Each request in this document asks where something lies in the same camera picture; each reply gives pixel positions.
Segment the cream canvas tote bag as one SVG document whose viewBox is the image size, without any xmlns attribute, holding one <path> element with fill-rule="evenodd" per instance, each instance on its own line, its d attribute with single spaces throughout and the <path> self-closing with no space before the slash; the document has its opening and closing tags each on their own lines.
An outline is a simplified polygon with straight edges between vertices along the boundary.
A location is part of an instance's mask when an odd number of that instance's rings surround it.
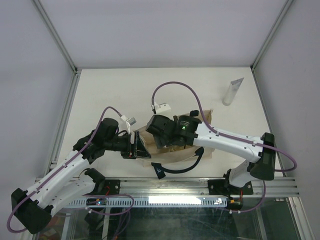
<svg viewBox="0 0 320 240">
<path fill-rule="evenodd" d="M 201 147 L 194 145 L 197 127 L 207 120 L 212 121 L 213 110 L 205 110 L 201 116 L 198 110 L 192 110 L 189 114 L 178 115 L 175 136 L 178 137 L 179 146 L 168 146 L 157 149 L 153 135 L 146 131 L 147 125 L 139 128 L 139 133 L 144 140 L 146 149 L 151 154 L 148 163 L 154 168 L 157 178 L 163 179 L 168 174 L 184 174 L 193 170 L 200 162 L 202 157 L 210 157 L 215 150 L 212 147 Z M 195 163 L 184 169 L 169 169 L 164 165 L 176 164 L 196 158 Z"/>
</svg>

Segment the silver cosmetic tube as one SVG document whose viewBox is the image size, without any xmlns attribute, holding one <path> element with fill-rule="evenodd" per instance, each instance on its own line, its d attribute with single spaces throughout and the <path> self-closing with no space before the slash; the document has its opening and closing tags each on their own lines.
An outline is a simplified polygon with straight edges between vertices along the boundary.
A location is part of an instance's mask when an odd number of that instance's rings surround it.
<svg viewBox="0 0 320 240">
<path fill-rule="evenodd" d="M 242 77 L 242 78 L 239 78 L 239 79 L 236 79 L 236 80 L 233 80 L 230 82 L 229 87 L 228 87 L 228 89 L 222 99 L 222 103 L 225 106 L 229 106 L 233 102 L 243 80 L 244 80 L 244 78 Z"/>
</svg>

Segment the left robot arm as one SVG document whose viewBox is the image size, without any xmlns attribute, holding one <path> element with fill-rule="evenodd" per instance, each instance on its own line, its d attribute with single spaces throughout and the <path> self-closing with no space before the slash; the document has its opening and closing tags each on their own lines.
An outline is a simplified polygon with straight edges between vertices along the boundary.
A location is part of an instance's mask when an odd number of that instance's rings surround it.
<svg viewBox="0 0 320 240">
<path fill-rule="evenodd" d="M 45 177 L 26 190 L 14 190 L 10 217 L 16 217 L 24 230 L 37 234 L 72 200 L 103 192 L 106 178 L 91 164 L 105 151 L 119 152 L 124 159 L 151 158 L 139 131 L 118 135 L 118 128 L 117 120 L 104 118 L 96 129 L 80 138 L 66 159 Z"/>
</svg>

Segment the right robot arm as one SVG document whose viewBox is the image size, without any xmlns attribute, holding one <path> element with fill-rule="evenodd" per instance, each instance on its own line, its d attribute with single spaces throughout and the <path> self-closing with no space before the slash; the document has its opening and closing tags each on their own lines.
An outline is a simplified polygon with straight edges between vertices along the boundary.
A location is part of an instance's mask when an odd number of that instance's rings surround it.
<svg viewBox="0 0 320 240">
<path fill-rule="evenodd" d="M 197 146 L 221 150 L 244 159 L 244 162 L 227 171 L 223 187 L 230 194 L 236 193 L 252 180 L 272 181 L 275 178 L 275 137 L 245 136 L 232 132 L 209 129 L 199 118 L 181 115 L 174 120 L 155 114 L 145 129 L 161 149 L 168 146 Z"/>
</svg>

